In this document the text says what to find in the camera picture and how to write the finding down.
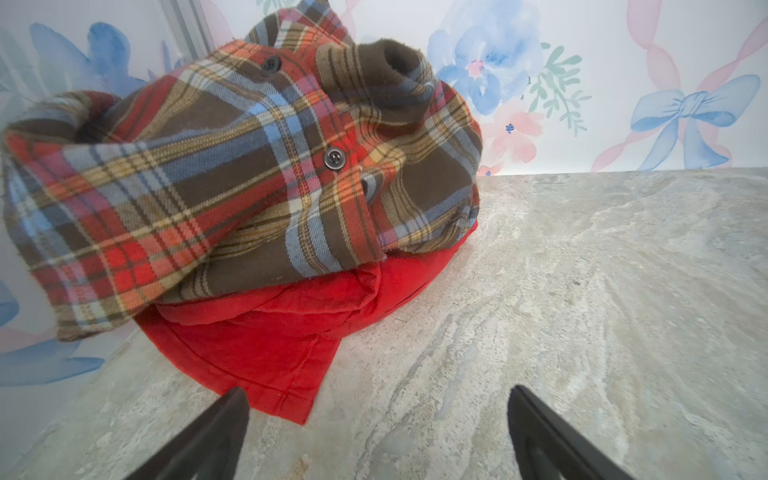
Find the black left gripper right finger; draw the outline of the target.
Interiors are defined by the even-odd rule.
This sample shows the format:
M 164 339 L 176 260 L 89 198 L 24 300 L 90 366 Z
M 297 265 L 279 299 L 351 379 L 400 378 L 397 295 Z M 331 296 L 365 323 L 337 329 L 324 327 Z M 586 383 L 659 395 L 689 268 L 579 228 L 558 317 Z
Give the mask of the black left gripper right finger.
M 507 420 L 524 480 L 632 480 L 524 385 L 510 391 Z

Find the red cloth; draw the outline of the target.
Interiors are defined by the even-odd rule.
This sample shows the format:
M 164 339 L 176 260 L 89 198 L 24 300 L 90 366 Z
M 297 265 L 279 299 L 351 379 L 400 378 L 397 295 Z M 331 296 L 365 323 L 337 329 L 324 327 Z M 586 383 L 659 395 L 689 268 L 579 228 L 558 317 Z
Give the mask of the red cloth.
M 458 252 L 388 258 L 274 286 L 248 262 L 204 268 L 211 291 L 170 294 L 137 316 L 139 328 L 179 370 L 223 394 L 245 390 L 252 408 L 306 423 L 343 338 L 414 300 Z

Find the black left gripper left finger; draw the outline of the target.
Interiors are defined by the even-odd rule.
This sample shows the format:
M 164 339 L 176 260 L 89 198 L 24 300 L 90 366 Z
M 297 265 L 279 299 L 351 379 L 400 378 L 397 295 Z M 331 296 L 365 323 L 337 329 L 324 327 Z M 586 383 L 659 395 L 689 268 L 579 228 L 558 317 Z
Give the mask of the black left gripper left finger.
M 245 390 L 230 389 L 126 478 L 234 478 L 249 412 Z

